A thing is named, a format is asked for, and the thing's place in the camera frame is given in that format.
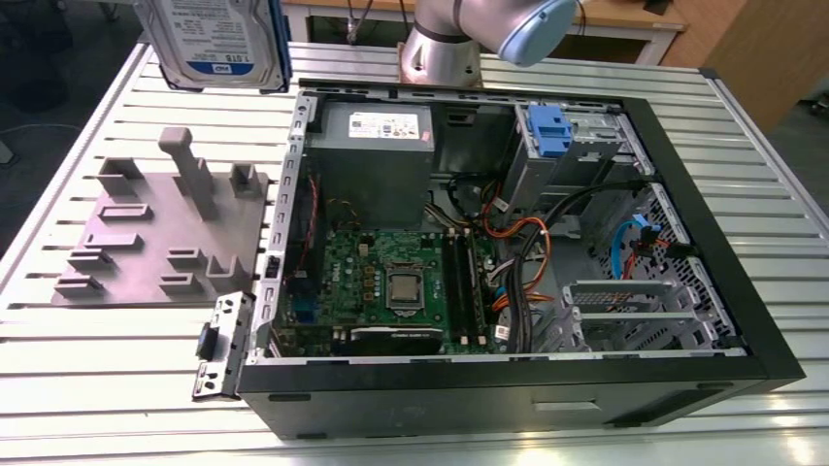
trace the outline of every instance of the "hard drive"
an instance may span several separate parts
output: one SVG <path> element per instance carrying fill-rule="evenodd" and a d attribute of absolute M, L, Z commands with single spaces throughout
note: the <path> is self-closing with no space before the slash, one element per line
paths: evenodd
<path fill-rule="evenodd" d="M 279 0 L 137 0 L 167 84 L 287 92 L 289 33 Z"/>

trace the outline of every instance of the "metal workbench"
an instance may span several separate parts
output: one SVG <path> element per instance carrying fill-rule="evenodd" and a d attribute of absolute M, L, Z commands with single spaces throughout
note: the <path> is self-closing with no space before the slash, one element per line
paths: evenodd
<path fill-rule="evenodd" d="M 297 44 L 291 54 L 298 78 L 397 80 L 393 49 Z M 174 92 L 155 63 L 139 45 L 0 262 L 0 458 L 147 464 L 139 455 L 153 455 L 163 456 L 154 464 L 217 464 L 243 457 L 246 465 L 269 466 L 829 463 L 829 224 L 731 94 L 696 70 L 572 61 L 518 70 L 484 61 L 488 87 L 650 101 L 805 380 L 662 427 L 614 432 L 285 443 L 242 402 L 194 404 L 209 307 L 52 308 L 52 286 L 102 191 L 92 176 L 104 157 L 137 157 L 143 171 L 171 171 L 155 140 L 163 126 L 189 125 L 214 173 L 247 161 L 275 179 L 297 86 L 270 96 Z"/>

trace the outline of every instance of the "ram slot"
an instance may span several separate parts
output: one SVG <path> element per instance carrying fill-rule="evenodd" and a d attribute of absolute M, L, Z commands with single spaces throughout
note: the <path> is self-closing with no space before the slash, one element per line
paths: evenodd
<path fill-rule="evenodd" d="M 473 314 L 474 314 L 474 324 L 470 327 L 472 332 L 478 335 L 478 339 L 482 338 L 484 335 L 484 327 L 486 325 L 485 316 L 484 316 L 484 287 L 482 287 L 482 272 L 480 270 L 478 264 L 478 248 L 476 247 L 476 237 L 472 232 L 466 233 L 468 244 L 468 254 L 469 254 L 469 268 L 472 269 L 472 288 L 474 293 L 474 302 L 473 302 Z"/>
<path fill-rule="evenodd" d="M 477 334 L 478 321 L 476 318 L 476 295 L 473 285 L 477 271 L 472 270 L 472 260 L 469 256 L 469 241 L 464 236 L 456 239 L 456 264 L 458 265 L 458 295 L 461 318 L 464 319 L 464 337 Z M 468 344 L 469 338 L 461 338 L 461 344 Z"/>
<path fill-rule="evenodd" d="M 466 337 L 468 331 L 460 294 L 456 241 L 456 236 L 445 235 L 441 247 L 444 257 L 444 288 L 446 290 L 446 303 L 450 310 L 450 331 L 453 341 L 458 342 L 461 338 Z"/>

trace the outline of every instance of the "green motherboard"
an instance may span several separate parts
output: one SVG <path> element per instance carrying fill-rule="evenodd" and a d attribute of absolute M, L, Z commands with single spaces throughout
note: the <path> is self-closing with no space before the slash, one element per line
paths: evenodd
<path fill-rule="evenodd" d="M 329 232 L 319 296 L 314 303 L 295 300 L 293 304 L 297 314 L 305 315 L 305 324 L 290 331 L 305 355 L 327 355 L 329 340 L 337 340 L 339 332 L 345 338 L 346 329 L 381 326 L 440 329 L 442 353 L 492 352 L 484 264 L 493 263 L 496 246 L 468 232 L 462 258 L 448 258 L 461 238 L 448 235 Z M 469 282 L 474 285 L 464 288 L 464 299 L 453 287 Z"/>

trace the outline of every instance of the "blue drive latch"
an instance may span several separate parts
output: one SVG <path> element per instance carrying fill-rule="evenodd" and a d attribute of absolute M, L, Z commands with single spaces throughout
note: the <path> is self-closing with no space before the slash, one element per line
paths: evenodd
<path fill-rule="evenodd" d="M 530 128 L 538 141 L 540 156 L 558 158 L 573 144 L 573 124 L 568 121 L 557 105 L 532 105 L 529 107 Z"/>

